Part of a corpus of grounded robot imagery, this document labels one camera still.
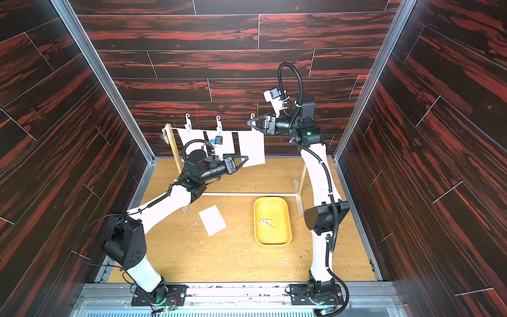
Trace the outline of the white postcard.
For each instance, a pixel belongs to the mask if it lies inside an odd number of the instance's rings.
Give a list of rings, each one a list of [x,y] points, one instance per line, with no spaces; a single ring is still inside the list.
[[[227,228],[227,225],[216,205],[200,211],[199,216],[209,236],[213,236],[214,234]]]
[[[191,132],[188,132],[184,128],[177,129],[178,135],[182,141],[183,146],[185,146],[188,142],[195,139],[204,139],[204,132],[202,130],[193,129]],[[186,149],[186,153],[189,155],[192,151],[196,149],[201,149],[205,144],[203,143],[193,143],[189,145]]]
[[[207,130],[206,135],[208,137],[208,140],[210,141],[211,139],[214,139],[215,136],[218,135],[218,132],[216,130]],[[223,132],[222,136],[223,136],[223,147],[224,147],[223,157],[224,157],[224,155],[235,154],[232,132],[225,131],[225,132]]]
[[[259,131],[239,131],[241,156],[248,156],[244,168],[265,164],[264,134]]]

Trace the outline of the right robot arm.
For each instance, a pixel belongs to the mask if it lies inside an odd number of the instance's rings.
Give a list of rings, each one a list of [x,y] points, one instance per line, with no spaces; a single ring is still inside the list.
[[[278,89],[265,91],[265,100],[273,114],[253,117],[248,124],[265,136],[286,135],[301,152],[312,186],[314,205],[303,212],[307,228],[312,233],[312,265],[305,289],[294,292],[298,298],[308,297],[317,305],[327,301],[344,307],[349,292],[332,270],[339,225],[350,210],[348,202],[339,195],[327,162],[326,143],[314,120],[315,100],[303,94],[292,103]]]

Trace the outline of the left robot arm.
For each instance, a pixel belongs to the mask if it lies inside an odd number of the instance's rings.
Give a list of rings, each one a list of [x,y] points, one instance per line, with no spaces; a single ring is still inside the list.
[[[152,303],[164,301],[167,290],[165,279],[147,258],[145,235],[173,212],[195,202],[210,180],[234,174],[247,161],[247,156],[240,155],[227,155],[219,161],[203,150],[194,150],[184,159],[181,174],[165,193],[116,217],[113,231],[103,242],[102,249],[129,274]]]

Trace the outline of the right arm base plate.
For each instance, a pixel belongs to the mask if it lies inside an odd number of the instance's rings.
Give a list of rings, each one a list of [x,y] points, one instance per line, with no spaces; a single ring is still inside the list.
[[[293,283],[285,288],[292,305],[332,305],[344,303],[343,293],[339,284],[333,281],[322,283]]]

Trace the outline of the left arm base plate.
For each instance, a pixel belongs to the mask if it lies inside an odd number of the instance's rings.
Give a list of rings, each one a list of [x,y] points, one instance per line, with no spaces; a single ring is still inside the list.
[[[159,285],[152,292],[146,292],[136,287],[131,306],[183,306],[186,300],[188,286],[184,284]]]

